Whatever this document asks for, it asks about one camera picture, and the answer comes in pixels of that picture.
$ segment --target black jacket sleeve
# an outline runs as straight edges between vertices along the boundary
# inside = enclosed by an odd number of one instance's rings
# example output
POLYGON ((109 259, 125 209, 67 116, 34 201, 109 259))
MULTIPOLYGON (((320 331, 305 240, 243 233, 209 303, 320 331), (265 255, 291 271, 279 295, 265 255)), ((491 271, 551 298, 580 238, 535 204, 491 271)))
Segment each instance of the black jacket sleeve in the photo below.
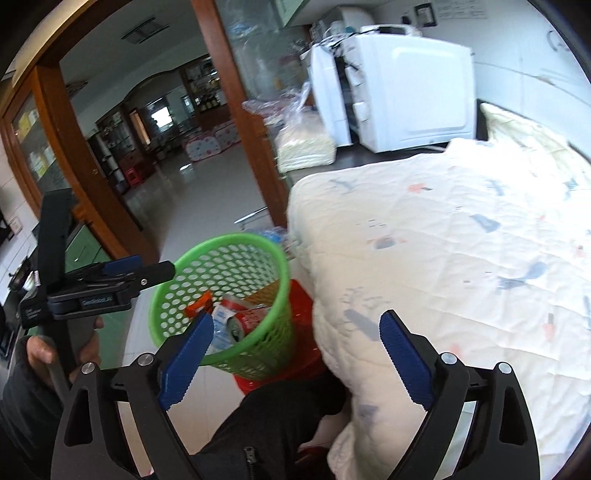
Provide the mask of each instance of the black jacket sleeve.
POLYGON ((15 368, 0 401, 0 430, 31 471, 40 478, 49 478, 63 408, 55 392, 39 380, 29 365, 27 340, 21 339, 15 347, 15 368))

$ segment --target blue gripper pad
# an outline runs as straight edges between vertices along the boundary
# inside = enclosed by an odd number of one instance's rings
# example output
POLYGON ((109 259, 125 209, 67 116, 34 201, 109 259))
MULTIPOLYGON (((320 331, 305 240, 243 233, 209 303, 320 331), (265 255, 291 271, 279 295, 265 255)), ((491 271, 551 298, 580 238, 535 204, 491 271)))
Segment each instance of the blue gripper pad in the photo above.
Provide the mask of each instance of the blue gripper pad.
POLYGON ((212 339, 213 319, 210 314, 204 314, 162 372, 158 400, 164 411, 183 399, 212 339))
POLYGON ((116 275, 131 272, 132 270, 137 270, 143 266, 144 262, 142 257, 139 255, 132 255, 131 257, 125 257, 106 263, 103 267, 103 275, 114 277, 116 275))
POLYGON ((422 339, 422 343, 426 343, 431 349, 433 347, 426 338, 410 333, 393 311, 382 315, 379 335, 411 400, 429 410, 435 402, 431 386, 433 373, 413 345, 413 340, 422 339))

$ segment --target pillow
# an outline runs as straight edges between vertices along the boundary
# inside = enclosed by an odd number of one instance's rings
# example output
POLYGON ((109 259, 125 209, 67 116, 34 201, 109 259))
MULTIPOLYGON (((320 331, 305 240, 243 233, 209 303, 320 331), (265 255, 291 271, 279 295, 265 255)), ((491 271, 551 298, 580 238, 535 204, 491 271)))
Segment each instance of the pillow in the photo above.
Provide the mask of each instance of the pillow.
POLYGON ((591 165, 565 137, 490 103, 481 104, 480 109, 486 118, 489 142, 525 152, 533 175, 551 175, 564 185, 566 195, 591 190, 591 165))

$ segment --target silver screw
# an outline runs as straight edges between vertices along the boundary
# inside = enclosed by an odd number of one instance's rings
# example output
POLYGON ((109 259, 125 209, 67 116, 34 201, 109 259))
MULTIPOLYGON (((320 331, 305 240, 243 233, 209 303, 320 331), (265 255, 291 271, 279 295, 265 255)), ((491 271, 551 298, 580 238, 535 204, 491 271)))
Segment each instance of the silver screw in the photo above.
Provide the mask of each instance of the silver screw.
POLYGON ((499 370, 501 370, 502 373, 507 375, 513 371, 511 366, 509 364, 506 364, 505 362, 499 364, 499 370))
POLYGON ((441 360, 446 365, 453 365, 457 362, 457 357, 453 353, 443 353, 441 355, 441 360))
POLYGON ((138 363, 142 367, 147 367, 153 361, 154 361, 154 356, 151 353, 144 353, 143 355, 140 355, 138 358, 138 363))
POLYGON ((95 371, 95 365, 92 362, 88 362, 87 364, 82 365, 82 373, 87 375, 87 374, 91 374, 93 371, 95 371))

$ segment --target bed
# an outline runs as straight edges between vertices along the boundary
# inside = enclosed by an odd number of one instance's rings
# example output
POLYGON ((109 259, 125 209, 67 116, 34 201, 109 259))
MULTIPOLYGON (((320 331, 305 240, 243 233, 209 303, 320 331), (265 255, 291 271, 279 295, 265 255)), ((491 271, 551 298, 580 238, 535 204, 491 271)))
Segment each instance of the bed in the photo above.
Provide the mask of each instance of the bed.
MULTIPOLYGON (((513 365, 543 479, 590 423, 591 167, 559 135, 483 109, 490 142, 454 140, 441 154, 320 173, 291 191, 316 341, 353 394, 329 455, 339 480, 386 479, 425 415, 379 340, 390 308, 466 365, 513 365)), ((438 478, 453 472, 472 411, 438 478)))

